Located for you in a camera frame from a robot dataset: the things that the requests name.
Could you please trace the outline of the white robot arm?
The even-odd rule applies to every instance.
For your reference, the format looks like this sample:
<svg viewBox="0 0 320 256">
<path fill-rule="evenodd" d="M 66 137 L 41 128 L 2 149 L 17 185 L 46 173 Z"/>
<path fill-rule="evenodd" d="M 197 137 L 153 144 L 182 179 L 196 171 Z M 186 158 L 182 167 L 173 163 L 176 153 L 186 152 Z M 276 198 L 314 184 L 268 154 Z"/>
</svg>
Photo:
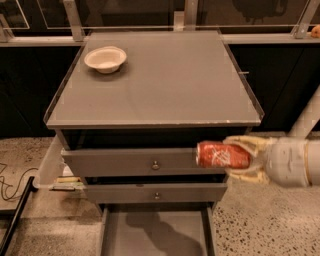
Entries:
<svg viewBox="0 0 320 256">
<path fill-rule="evenodd" d="M 229 136 L 223 143 L 240 146 L 252 157 L 247 169 L 226 169 L 230 177 L 287 188 L 320 185 L 319 140 L 241 135 Z"/>
</svg>

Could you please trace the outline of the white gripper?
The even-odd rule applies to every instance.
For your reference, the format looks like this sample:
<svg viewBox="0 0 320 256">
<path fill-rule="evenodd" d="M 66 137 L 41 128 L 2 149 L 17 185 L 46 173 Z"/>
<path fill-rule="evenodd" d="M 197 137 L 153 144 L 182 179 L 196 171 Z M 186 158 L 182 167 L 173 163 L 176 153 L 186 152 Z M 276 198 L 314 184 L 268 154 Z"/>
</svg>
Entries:
<svg viewBox="0 0 320 256">
<path fill-rule="evenodd" d="M 257 184 L 269 184 L 271 179 L 282 187 L 310 185 L 306 171 L 306 140 L 235 135 L 226 137 L 223 143 L 237 145 L 255 158 L 265 157 L 265 170 L 262 164 L 253 164 L 247 169 L 226 168 L 225 172 L 232 178 Z"/>
</svg>

